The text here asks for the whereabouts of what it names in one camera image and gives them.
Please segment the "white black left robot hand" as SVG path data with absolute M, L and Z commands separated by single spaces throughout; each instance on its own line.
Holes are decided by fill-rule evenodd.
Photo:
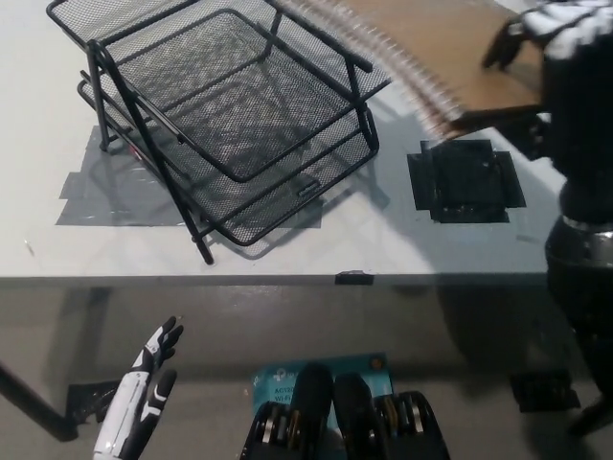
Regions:
M 184 327 L 172 316 L 148 339 L 124 374 L 93 448 L 94 460 L 138 459 L 162 417 L 177 372 L 155 374 L 175 354 Z

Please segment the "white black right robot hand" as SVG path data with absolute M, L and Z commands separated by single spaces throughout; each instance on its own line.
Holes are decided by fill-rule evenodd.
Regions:
M 508 19 L 485 52 L 484 68 L 507 69 L 522 45 L 542 54 L 540 107 L 548 119 L 534 139 L 566 183 L 570 220 L 612 220 L 612 4 L 541 1 Z

